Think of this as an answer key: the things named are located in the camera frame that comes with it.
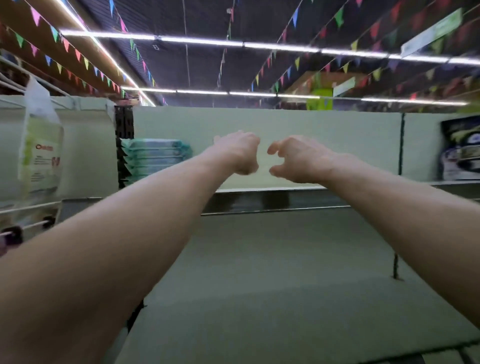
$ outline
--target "fist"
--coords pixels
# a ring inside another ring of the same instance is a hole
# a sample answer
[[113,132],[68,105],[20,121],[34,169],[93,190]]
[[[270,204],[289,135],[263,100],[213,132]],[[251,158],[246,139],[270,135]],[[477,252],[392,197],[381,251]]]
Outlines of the fist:
[[253,133],[238,131],[214,138],[211,151],[220,156],[233,168],[233,172],[241,175],[255,173],[258,170],[257,151],[260,138]]
[[273,142],[268,154],[285,159],[282,165],[273,166],[270,174],[295,183],[327,182],[339,154],[331,151],[314,139],[301,135],[289,136]]

